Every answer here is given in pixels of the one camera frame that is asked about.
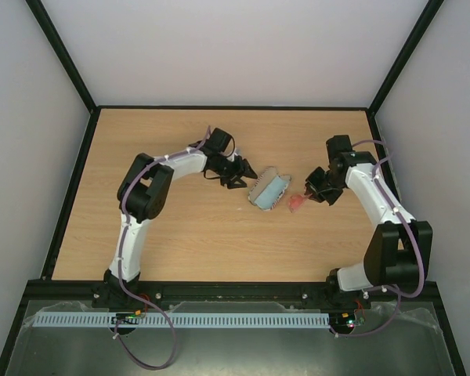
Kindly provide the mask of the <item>red thin frame sunglasses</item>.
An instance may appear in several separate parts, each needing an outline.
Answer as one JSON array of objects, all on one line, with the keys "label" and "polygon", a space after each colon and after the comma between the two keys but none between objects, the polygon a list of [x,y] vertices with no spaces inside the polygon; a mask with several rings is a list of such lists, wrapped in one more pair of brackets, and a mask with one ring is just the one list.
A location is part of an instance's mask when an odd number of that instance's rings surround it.
[{"label": "red thin frame sunglasses", "polygon": [[290,213],[295,213],[297,210],[299,210],[300,207],[303,206],[312,195],[313,194],[308,191],[303,193],[293,193],[287,202],[287,207]]}]

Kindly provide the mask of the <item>patterned sunglasses case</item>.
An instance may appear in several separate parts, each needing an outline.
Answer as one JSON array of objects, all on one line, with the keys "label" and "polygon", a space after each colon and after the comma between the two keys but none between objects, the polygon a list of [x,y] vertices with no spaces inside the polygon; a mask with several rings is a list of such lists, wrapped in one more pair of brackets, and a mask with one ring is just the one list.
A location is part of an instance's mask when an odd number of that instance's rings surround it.
[{"label": "patterned sunglasses case", "polygon": [[249,190],[249,202],[264,212],[273,210],[292,181],[291,175],[281,175],[277,168],[270,166],[257,178]]}]

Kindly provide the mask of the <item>blue cleaning cloth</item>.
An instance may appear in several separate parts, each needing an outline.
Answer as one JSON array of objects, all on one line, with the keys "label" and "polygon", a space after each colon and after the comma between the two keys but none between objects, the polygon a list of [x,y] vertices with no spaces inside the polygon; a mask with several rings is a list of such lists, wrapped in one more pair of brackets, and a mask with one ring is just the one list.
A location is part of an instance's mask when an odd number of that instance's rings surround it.
[{"label": "blue cleaning cloth", "polygon": [[263,211],[272,210],[288,187],[288,181],[275,176],[255,200],[255,205]]}]

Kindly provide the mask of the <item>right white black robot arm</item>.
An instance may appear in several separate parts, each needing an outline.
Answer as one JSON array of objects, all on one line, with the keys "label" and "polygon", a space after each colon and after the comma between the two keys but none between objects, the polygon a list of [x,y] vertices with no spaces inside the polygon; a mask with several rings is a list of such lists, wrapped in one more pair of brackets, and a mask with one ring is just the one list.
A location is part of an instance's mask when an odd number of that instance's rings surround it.
[{"label": "right white black robot arm", "polygon": [[422,293],[432,248],[433,231],[418,221],[389,189],[381,173],[387,160],[376,160],[368,151],[355,150],[349,136],[333,136],[326,142],[329,165],[316,168],[305,180],[310,200],[333,205],[345,190],[362,204],[374,227],[363,260],[330,271],[326,297],[333,306],[344,306],[361,292],[390,291],[401,298]]}]

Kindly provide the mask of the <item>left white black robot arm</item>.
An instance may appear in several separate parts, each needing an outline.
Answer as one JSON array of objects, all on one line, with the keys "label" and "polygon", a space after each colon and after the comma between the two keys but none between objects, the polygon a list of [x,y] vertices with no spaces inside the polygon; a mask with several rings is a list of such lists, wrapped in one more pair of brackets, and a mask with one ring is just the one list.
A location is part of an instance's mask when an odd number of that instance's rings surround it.
[{"label": "left white black robot arm", "polygon": [[257,174],[240,155],[234,138],[220,128],[208,128],[203,139],[173,154],[138,154],[117,191],[121,228],[117,247],[103,281],[94,286],[96,308],[127,309],[143,302],[139,296],[141,258],[146,235],[163,210],[171,184],[192,174],[213,172],[227,189],[247,187]]}]

